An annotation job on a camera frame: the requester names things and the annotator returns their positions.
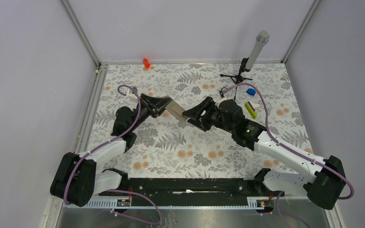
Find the floral tablecloth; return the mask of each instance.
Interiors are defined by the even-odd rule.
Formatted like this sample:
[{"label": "floral tablecloth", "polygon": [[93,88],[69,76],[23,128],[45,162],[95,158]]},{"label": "floral tablecloth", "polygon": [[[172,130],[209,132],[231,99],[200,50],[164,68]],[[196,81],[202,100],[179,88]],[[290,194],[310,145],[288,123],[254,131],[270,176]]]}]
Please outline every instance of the floral tablecloth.
[{"label": "floral tablecloth", "polygon": [[[163,64],[110,65],[100,97],[88,148],[104,142],[110,136],[115,113],[121,106],[135,108],[136,104],[117,92],[118,85],[136,86],[138,93],[150,96],[168,95],[183,108],[199,104],[206,96],[220,99],[219,90],[233,82],[220,74],[234,75],[239,64]],[[312,152],[308,135],[298,109],[296,98],[284,64],[255,64],[243,76],[253,78],[263,95],[271,131],[287,142]],[[237,103],[253,101],[261,105],[258,95],[248,95],[248,86],[237,90]],[[233,97],[234,91],[227,93]],[[256,122],[265,125],[265,112],[261,105]],[[165,111],[162,116],[149,117],[135,131],[137,139],[126,153],[110,160],[104,169],[114,167],[130,177],[151,178],[240,178],[254,177],[262,167],[282,172],[294,172],[280,161],[262,153],[238,146],[231,135],[212,128],[202,132],[188,123],[178,122]]]}]

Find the microphone stand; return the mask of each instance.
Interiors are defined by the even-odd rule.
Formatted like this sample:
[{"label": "microphone stand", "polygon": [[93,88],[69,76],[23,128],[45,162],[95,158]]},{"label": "microphone stand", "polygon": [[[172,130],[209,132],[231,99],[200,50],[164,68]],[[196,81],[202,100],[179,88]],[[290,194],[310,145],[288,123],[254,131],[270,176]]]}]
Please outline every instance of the microphone stand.
[{"label": "microphone stand", "polygon": [[[244,80],[252,80],[252,78],[246,78],[241,76],[241,74],[243,72],[249,72],[250,70],[245,68],[245,65],[247,64],[248,58],[243,58],[243,60],[241,61],[241,65],[240,65],[240,69],[239,69],[239,73],[237,75],[234,76],[230,76],[230,75],[224,75],[221,74],[221,77],[229,77],[231,78],[231,80],[234,82],[234,84],[238,84],[238,83],[242,83]],[[235,92],[234,92],[234,101],[236,100],[236,94],[237,94],[237,87],[235,88]]]}]

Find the blue object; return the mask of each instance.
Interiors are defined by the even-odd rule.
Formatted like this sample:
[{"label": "blue object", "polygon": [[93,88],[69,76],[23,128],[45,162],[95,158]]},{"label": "blue object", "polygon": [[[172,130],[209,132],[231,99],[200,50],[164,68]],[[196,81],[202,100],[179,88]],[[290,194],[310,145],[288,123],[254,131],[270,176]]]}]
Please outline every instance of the blue object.
[{"label": "blue object", "polygon": [[251,96],[254,96],[255,95],[255,93],[256,93],[256,91],[255,91],[255,89],[247,89],[247,94],[249,94],[249,95],[251,95]]}]

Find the metal floor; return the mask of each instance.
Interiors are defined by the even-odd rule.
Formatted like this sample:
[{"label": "metal floor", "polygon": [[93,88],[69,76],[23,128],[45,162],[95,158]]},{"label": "metal floor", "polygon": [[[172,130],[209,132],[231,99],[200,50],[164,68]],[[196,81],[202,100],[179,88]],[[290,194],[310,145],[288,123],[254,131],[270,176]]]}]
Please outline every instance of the metal floor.
[{"label": "metal floor", "polygon": [[[279,202],[282,212],[302,217],[312,228],[329,228],[325,210],[306,199],[282,198]],[[57,228],[285,228],[279,215],[257,215],[254,210],[238,209],[163,209],[163,222],[159,226],[124,218],[115,217],[108,209],[63,208]],[[130,209],[128,215],[149,221],[157,221],[155,209]],[[284,216],[292,228],[305,228],[301,221]]]}]

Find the microphone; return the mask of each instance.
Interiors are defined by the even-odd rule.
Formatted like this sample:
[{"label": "microphone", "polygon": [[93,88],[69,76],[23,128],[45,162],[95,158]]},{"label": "microphone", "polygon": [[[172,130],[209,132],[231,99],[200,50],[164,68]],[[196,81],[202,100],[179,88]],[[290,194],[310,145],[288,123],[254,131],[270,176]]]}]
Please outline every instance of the microphone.
[{"label": "microphone", "polygon": [[251,51],[250,57],[248,57],[247,63],[245,65],[245,71],[250,71],[252,66],[257,60],[259,53],[261,52],[262,48],[268,43],[269,40],[269,32],[261,31],[258,36],[257,40],[255,41],[255,46]]}]

